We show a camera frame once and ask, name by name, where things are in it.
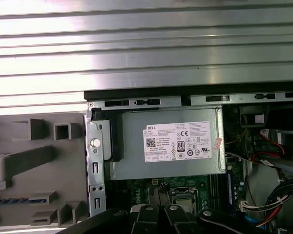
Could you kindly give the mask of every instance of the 80 plus logo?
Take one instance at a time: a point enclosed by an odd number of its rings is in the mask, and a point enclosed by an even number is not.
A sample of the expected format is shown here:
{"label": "80 plus logo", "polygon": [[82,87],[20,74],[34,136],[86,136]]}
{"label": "80 plus logo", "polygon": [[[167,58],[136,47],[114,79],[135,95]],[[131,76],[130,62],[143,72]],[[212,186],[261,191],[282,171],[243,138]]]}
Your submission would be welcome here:
{"label": "80 plus logo", "polygon": [[186,151],[186,149],[185,149],[185,142],[184,141],[178,141],[177,142],[177,151],[178,152],[184,152],[184,151]]}

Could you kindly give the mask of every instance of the black plastic tab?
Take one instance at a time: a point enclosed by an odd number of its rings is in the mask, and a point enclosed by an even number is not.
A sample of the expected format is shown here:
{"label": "black plastic tab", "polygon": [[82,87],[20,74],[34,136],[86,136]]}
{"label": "black plastic tab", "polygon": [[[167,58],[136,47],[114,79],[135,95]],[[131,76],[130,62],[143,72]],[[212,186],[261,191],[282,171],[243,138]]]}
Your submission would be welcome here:
{"label": "black plastic tab", "polygon": [[85,91],[84,98],[87,101],[96,101],[120,98],[219,95],[251,92],[272,93],[278,91],[293,91],[293,81],[96,90]]}

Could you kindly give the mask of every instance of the metal side panel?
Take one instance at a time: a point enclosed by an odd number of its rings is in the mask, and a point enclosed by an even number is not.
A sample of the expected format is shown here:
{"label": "metal side panel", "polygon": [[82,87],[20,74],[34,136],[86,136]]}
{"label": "metal side panel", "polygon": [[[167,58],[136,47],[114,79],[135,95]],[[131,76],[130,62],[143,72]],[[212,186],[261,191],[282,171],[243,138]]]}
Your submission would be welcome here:
{"label": "metal side panel", "polygon": [[82,92],[293,81],[293,0],[0,0],[0,115]]}

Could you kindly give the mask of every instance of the gray plastic bracket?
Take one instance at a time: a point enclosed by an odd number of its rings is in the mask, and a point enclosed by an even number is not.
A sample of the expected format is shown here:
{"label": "gray plastic bracket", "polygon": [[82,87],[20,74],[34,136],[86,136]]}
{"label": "gray plastic bracket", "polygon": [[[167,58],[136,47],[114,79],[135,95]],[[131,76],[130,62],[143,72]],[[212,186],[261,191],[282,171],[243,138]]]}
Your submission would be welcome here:
{"label": "gray plastic bracket", "polygon": [[29,199],[31,205],[50,205],[50,203],[58,198],[56,191],[35,193]]}
{"label": "gray plastic bracket", "polygon": [[85,215],[87,209],[80,201],[67,202],[61,209],[58,210],[59,228],[69,227],[77,224],[82,216]]}
{"label": "gray plastic bracket", "polygon": [[45,124],[43,119],[34,119],[23,121],[14,121],[18,124],[27,124],[28,135],[26,138],[14,138],[12,141],[29,141],[29,140],[39,140],[44,139],[46,135]]}
{"label": "gray plastic bracket", "polygon": [[77,123],[55,123],[53,125],[54,140],[73,140],[81,136]]}
{"label": "gray plastic bracket", "polygon": [[56,211],[37,212],[31,217],[30,226],[50,225],[56,217]]}
{"label": "gray plastic bracket", "polygon": [[7,183],[4,182],[10,180],[13,176],[48,163],[52,159],[53,151],[51,146],[0,155],[0,188],[5,189]]}

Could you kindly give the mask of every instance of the metal bracket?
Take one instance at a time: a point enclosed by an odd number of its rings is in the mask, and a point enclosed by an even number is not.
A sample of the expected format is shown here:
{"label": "metal bracket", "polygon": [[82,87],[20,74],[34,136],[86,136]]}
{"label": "metal bracket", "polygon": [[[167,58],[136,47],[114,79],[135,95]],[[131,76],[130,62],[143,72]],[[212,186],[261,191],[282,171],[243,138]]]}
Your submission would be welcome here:
{"label": "metal bracket", "polygon": [[88,108],[86,114],[86,148],[87,171],[89,184],[90,216],[106,210],[103,136],[96,121],[91,121],[92,111]]}

